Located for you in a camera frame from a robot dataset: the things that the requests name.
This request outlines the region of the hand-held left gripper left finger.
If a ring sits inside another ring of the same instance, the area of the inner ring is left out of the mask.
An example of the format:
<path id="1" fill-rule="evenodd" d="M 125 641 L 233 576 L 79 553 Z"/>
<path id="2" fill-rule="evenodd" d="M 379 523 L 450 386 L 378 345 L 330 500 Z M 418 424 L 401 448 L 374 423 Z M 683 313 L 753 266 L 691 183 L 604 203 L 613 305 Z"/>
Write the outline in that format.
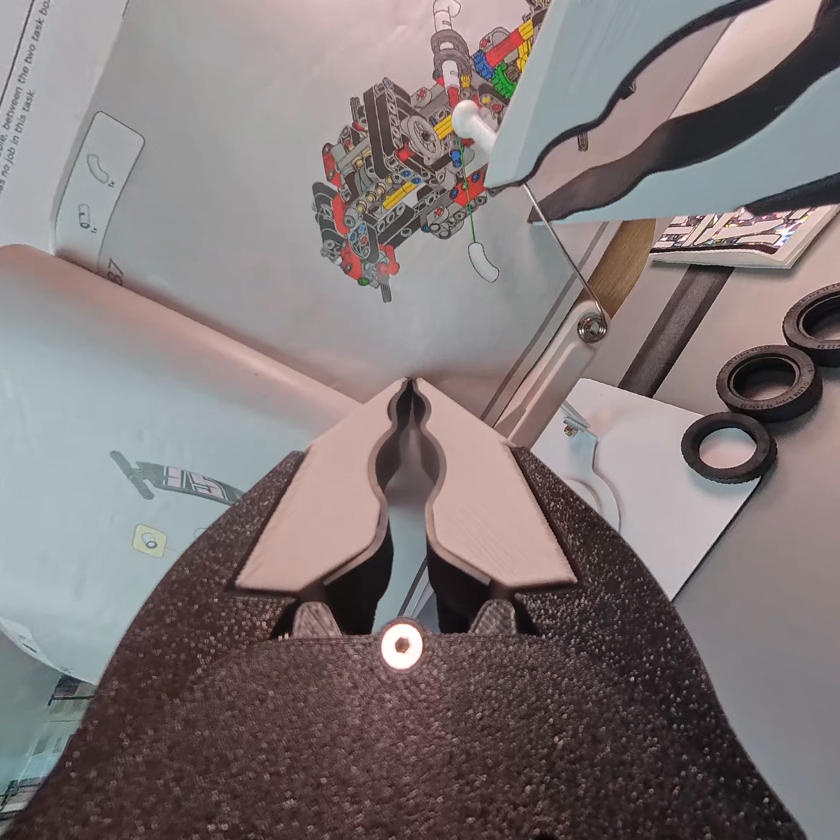
<path id="1" fill-rule="evenodd" d="M 412 404 L 410 380 L 398 380 L 308 447 L 234 579 L 237 592 L 322 602 L 345 634 L 372 631 L 393 566 L 385 489 Z"/>

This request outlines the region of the black and white sticker sheet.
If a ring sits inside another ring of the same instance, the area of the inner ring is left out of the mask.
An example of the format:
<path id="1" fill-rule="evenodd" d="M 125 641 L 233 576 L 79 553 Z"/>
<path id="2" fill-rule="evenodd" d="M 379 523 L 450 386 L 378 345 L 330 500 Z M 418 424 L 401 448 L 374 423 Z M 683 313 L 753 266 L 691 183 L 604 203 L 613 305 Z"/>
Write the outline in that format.
<path id="1" fill-rule="evenodd" d="M 837 205 L 760 216 L 736 212 L 674 217 L 650 250 L 660 264 L 789 270 L 838 214 Z"/>

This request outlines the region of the white book stand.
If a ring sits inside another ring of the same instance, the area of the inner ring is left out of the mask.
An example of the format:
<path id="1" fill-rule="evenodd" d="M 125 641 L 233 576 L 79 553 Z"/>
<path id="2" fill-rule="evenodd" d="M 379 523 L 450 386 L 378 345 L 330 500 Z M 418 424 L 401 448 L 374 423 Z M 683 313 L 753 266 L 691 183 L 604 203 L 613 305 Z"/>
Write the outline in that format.
<path id="1" fill-rule="evenodd" d="M 653 266 L 664 220 L 573 225 L 563 283 L 481 418 L 607 520 L 675 598 L 759 484 L 718 484 L 680 441 L 700 415 L 653 398 L 730 274 Z"/>

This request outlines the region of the brick model instruction booklet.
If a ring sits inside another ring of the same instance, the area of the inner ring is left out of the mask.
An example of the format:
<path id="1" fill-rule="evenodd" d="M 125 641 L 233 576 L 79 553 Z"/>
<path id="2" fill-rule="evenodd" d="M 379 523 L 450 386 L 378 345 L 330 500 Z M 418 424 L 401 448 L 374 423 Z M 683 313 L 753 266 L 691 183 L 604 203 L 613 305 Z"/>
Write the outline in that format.
<path id="1" fill-rule="evenodd" d="M 547 6 L 128 2 L 57 184 L 2 205 L 25 654 L 98 679 L 205 527 L 393 380 L 481 418 L 563 280 L 450 116 L 504 119 Z"/>

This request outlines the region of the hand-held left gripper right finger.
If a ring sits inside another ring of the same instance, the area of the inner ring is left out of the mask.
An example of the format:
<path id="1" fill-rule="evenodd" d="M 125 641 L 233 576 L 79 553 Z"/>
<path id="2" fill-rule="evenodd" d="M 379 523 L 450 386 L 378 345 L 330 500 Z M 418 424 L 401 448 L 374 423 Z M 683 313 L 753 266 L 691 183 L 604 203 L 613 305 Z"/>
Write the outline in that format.
<path id="1" fill-rule="evenodd" d="M 508 439 L 425 379 L 411 385 L 432 482 L 426 564 L 439 631 L 468 632 L 491 600 L 578 585 Z"/>

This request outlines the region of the printed white paper sheet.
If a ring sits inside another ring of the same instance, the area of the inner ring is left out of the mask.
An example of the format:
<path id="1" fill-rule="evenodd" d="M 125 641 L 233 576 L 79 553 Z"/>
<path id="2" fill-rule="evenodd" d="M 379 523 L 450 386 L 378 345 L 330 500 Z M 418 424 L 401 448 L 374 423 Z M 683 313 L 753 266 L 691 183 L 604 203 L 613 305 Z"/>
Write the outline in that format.
<path id="1" fill-rule="evenodd" d="M 1 2 L 1 196 L 57 184 L 128 2 Z"/>

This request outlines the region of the grey desk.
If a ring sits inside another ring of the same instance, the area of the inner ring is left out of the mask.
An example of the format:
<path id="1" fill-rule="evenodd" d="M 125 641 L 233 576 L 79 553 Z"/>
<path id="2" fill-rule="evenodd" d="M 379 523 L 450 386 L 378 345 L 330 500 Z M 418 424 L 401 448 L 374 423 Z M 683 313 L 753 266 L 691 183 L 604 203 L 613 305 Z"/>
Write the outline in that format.
<path id="1" fill-rule="evenodd" d="M 838 219 L 787 275 L 737 271 L 656 391 L 722 407 L 723 363 L 782 343 L 806 293 L 838 282 Z M 838 838 L 838 370 L 820 405 L 777 426 L 779 461 L 677 596 L 732 726 L 808 838 Z"/>

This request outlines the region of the black rubber toy tyre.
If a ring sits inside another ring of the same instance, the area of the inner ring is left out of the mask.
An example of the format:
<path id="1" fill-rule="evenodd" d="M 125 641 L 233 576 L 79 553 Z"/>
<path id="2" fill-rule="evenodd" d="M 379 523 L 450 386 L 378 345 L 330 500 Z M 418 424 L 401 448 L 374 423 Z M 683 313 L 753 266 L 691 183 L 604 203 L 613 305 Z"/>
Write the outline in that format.
<path id="1" fill-rule="evenodd" d="M 839 284 L 814 290 L 784 316 L 785 341 L 825 368 L 839 367 Z"/>
<path id="2" fill-rule="evenodd" d="M 750 458 L 739 465 L 718 468 L 709 465 L 700 455 L 701 444 L 712 434 L 737 429 L 752 440 L 754 450 Z M 776 463 L 778 445 L 775 438 L 755 418 L 741 413 L 708 414 L 688 426 L 680 442 L 684 461 L 699 476 L 725 485 L 737 485 L 760 479 Z"/>
<path id="3" fill-rule="evenodd" d="M 738 353 L 721 367 L 716 386 L 729 410 L 762 424 L 801 417 L 823 396 L 823 377 L 812 359 L 786 344 L 765 344 Z"/>

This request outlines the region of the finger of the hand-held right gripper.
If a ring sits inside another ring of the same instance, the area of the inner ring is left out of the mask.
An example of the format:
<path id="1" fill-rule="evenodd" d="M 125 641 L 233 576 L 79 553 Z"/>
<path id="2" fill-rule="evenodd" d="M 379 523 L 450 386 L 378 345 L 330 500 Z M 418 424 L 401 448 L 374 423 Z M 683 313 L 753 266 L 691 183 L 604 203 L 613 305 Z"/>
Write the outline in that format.
<path id="1" fill-rule="evenodd" d="M 539 201 L 551 222 L 838 204 L 838 2 L 768 2 L 717 43 L 633 149 Z"/>
<path id="2" fill-rule="evenodd" d="M 744 2 L 555 1 L 490 152 L 486 185 L 532 176 L 553 145 L 594 128 L 618 92 L 661 52 Z"/>

